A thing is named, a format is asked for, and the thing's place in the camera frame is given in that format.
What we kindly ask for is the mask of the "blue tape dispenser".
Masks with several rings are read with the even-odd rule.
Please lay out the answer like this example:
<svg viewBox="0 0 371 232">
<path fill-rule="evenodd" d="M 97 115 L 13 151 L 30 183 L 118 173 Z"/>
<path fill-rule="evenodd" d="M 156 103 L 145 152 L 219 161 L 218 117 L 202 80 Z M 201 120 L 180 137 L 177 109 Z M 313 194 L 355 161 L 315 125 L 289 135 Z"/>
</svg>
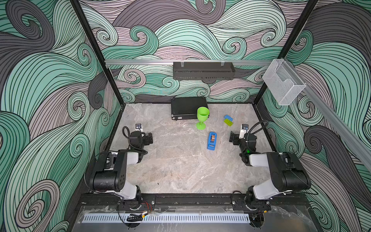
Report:
<svg viewBox="0 0 371 232">
<path fill-rule="evenodd" d="M 207 149 L 214 151 L 216 148 L 217 134 L 215 132 L 210 132 L 207 141 Z"/>
</svg>

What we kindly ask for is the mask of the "clear bubble wrap sheet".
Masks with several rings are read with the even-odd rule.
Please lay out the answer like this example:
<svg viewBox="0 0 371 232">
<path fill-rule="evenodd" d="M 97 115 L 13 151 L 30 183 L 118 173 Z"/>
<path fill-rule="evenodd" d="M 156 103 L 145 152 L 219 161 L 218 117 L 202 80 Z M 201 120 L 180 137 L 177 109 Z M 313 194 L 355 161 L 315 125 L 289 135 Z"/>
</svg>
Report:
<svg viewBox="0 0 371 232">
<path fill-rule="evenodd" d="M 148 159 L 193 158 L 202 155 L 201 133 L 193 124 L 159 126 L 152 130 Z"/>
</svg>

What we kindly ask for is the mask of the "green plastic wine glass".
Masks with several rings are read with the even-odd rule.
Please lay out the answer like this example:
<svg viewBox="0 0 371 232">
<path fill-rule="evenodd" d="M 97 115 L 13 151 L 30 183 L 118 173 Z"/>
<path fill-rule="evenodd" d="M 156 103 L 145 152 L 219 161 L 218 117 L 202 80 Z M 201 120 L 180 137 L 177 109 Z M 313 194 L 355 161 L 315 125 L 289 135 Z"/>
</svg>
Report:
<svg viewBox="0 0 371 232">
<path fill-rule="evenodd" d="M 204 130 L 206 128 L 205 121 L 209 118 L 210 110 L 207 107 L 199 107 L 197 110 L 198 123 L 196 127 L 198 130 Z"/>
</svg>

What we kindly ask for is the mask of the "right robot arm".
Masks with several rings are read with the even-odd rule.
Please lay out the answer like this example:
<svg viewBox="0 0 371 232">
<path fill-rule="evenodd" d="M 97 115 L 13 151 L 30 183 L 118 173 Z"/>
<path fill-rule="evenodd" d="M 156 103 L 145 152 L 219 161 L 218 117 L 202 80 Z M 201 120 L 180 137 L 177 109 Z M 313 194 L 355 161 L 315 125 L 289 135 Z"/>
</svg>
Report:
<svg viewBox="0 0 371 232">
<path fill-rule="evenodd" d="M 242 124 L 240 133 L 230 133 L 229 141 L 240 148 L 240 157 L 246 166 L 266 167 L 270 177 L 264 182 L 250 186 L 246 192 L 247 201 L 263 201 L 280 194 L 311 188 L 311 179 L 297 155 L 292 152 L 257 152 L 256 133 L 265 129 L 268 120 L 262 120 L 249 127 Z"/>
</svg>

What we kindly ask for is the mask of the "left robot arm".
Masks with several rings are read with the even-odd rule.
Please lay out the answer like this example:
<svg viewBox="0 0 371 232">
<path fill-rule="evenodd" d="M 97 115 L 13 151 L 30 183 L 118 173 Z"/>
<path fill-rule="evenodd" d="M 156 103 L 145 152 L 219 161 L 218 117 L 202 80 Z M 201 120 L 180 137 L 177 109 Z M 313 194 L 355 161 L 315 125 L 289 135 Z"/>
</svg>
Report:
<svg viewBox="0 0 371 232">
<path fill-rule="evenodd" d="M 128 148 L 100 153 L 86 184 L 94 193 L 113 194 L 121 200 L 133 200 L 140 204 L 140 187 L 127 180 L 127 167 L 140 163 L 148 154 L 145 146 L 153 143 L 153 135 L 145 133 L 140 123 L 135 125 L 134 131 L 124 126 L 122 132 L 128 140 Z"/>
</svg>

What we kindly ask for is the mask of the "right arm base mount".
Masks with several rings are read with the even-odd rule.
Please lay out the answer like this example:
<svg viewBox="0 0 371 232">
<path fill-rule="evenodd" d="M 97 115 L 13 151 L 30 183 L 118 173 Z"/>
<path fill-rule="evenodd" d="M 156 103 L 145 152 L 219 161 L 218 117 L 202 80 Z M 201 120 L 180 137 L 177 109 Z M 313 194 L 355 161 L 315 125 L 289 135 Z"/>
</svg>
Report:
<svg viewBox="0 0 371 232">
<path fill-rule="evenodd" d="M 267 200 L 258 200 L 249 194 L 232 194 L 231 202 L 235 211 L 246 211 L 248 213 L 271 211 L 271 206 Z"/>
</svg>

